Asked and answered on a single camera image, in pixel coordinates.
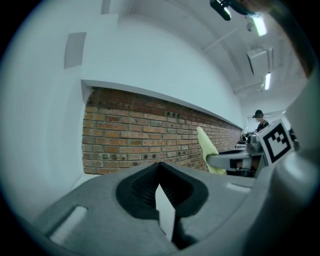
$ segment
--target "yellow-green object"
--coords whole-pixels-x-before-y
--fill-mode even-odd
[[[196,130],[198,132],[198,140],[203,152],[203,160],[205,161],[206,166],[208,166],[209,172],[213,174],[227,175],[227,171],[225,169],[210,166],[207,163],[208,155],[219,155],[219,153],[204,130],[202,130],[201,127],[198,127]]]

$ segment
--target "person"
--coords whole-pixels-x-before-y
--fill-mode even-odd
[[[269,125],[269,122],[265,119],[264,113],[259,109],[252,118],[255,118],[259,122],[258,128],[256,129],[257,133]]]

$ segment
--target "ceiling-mounted white box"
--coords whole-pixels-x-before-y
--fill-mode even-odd
[[[264,48],[253,49],[246,52],[251,71],[255,77],[264,77],[269,71],[268,52]]]

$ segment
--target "white ceiling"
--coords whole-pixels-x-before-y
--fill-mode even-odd
[[[169,26],[203,51],[230,82],[241,100],[250,93],[264,93],[265,77],[252,74],[246,52],[256,48],[272,49],[270,89],[288,86],[293,81],[306,82],[301,65],[281,28],[264,16],[267,34],[259,36],[256,28],[247,30],[250,17],[230,9],[231,21],[225,21],[209,5],[209,0],[115,0],[136,14]]]

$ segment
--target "black and white square marker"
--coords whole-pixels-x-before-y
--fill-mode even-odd
[[[291,150],[291,144],[284,127],[279,123],[263,137],[271,162],[274,163]]]

